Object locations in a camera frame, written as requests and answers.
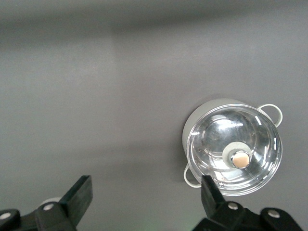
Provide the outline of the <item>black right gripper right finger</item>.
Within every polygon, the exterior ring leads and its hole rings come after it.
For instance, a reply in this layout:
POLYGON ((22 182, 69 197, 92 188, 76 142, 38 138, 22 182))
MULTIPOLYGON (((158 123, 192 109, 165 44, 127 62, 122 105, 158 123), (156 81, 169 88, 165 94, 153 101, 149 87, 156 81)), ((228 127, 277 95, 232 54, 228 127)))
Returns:
POLYGON ((226 201, 211 176, 202 176, 201 201, 206 213, 194 231, 301 231, 284 210, 266 207, 256 214, 237 202, 226 201))

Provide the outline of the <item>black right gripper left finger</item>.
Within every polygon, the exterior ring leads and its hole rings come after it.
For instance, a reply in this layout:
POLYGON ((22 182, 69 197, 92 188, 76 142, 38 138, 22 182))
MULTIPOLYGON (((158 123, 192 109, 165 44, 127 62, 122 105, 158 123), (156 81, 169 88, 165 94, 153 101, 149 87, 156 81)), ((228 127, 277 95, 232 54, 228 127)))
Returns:
POLYGON ((20 215, 17 209, 0 212, 2 231, 75 231, 93 199, 92 178, 81 176, 60 198, 40 205, 37 209, 20 215))

